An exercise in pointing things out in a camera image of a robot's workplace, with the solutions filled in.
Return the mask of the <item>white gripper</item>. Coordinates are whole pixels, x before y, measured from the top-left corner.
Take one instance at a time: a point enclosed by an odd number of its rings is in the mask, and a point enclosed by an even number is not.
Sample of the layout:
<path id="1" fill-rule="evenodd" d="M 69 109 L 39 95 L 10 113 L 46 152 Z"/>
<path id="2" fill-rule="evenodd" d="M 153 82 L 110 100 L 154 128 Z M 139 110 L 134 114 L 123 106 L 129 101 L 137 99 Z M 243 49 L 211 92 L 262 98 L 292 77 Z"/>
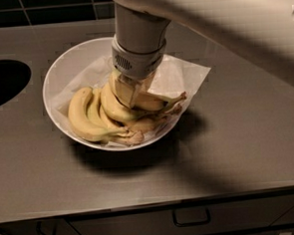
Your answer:
<path id="1" fill-rule="evenodd" d="M 130 51 L 122 46 L 117 36 L 112 41 L 113 65 L 121 72 L 120 80 L 123 86 L 122 94 L 117 97 L 126 107 L 133 108 L 136 98 L 142 89 L 147 92 L 154 79 L 154 71 L 158 68 L 164 55 L 166 39 L 151 51 Z"/>

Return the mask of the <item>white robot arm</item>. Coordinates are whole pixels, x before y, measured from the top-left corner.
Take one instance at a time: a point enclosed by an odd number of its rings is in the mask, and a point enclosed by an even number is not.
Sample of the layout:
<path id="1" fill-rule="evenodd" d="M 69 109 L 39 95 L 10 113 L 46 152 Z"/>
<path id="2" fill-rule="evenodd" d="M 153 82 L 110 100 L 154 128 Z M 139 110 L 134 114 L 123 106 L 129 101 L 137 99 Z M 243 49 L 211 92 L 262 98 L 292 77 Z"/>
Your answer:
<path id="1" fill-rule="evenodd" d="M 294 87 L 294 0 L 112 0 L 120 101 L 134 105 L 165 48 L 169 22 L 221 45 Z"/>

